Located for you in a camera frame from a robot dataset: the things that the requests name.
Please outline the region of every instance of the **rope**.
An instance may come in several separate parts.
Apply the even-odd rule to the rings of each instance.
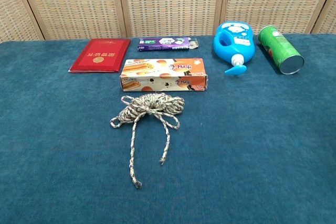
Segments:
[[[111,119],[110,124],[113,128],[119,128],[123,123],[134,123],[132,128],[131,159],[129,168],[133,184],[137,189],[141,189],[142,183],[137,180],[134,174],[134,140],[135,128],[137,126],[136,124],[138,120],[146,114],[152,114],[162,122],[167,135],[166,146],[160,159],[160,164],[163,165],[166,160],[170,144],[170,134],[167,126],[176,130],[180,127],[180,122],[174,115],[182,113],[184,99],[180,97],[171,97],[170,95],[166,95],[164,93],[150,93],[142,95],[138,98],[125,95],[121,98],[121,101],[127,106],[119,113],[118,116]],[[174,119],[176,125],[172,125],[163,119],[162,116],[164,115]]]

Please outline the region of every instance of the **orange snack box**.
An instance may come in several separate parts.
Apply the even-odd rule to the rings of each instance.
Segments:
[[[120,76],[123,91],[205,91],[203,59],[126,60]]]

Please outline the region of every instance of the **green cylindrical container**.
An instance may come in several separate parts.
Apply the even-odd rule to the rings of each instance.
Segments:
[[[264,27],[258,39],[281,73],[293,74],[302,68],[305,59],[275,26]]]

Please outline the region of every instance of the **purple snack package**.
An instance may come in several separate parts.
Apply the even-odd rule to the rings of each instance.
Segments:
[[[140,38],[138,51],[189,49],[187,37],[148,37]]]

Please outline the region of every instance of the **silver can lid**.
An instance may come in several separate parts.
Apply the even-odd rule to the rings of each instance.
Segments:
[[[296,73],[302,68],[305,62],[304,60],[301,55],[290,56],[280,64],[280,72],[283,74]]]

